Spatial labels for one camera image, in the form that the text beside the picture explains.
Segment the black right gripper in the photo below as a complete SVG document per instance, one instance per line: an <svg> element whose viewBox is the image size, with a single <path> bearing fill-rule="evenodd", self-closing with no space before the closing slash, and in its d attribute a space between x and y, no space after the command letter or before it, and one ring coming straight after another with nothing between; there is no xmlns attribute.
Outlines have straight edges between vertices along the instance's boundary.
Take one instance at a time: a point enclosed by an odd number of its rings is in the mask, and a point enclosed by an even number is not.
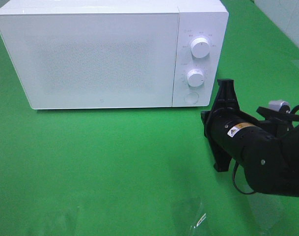
<svg viewBox="0 0 299 236"><path fill-rule="evenodd" d="M214 169L227 172L232 159L245 172L281 172L280 140L254 117L240 111L234 80L218 79L212 109L201 113Z"/></svg>

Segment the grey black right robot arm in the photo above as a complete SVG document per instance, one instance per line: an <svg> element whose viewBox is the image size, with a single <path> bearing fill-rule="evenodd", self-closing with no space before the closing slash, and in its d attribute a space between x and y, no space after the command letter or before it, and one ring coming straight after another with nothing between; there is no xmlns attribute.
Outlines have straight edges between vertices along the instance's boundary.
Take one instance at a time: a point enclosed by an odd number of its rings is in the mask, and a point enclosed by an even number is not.
<svg viewBox="0 0 299 236"><path fill-rule="evenodd" d="M253 193L299 197L299 115L259 107L264 117L236 109L201 112L217 172L242 166Z"/></svg>

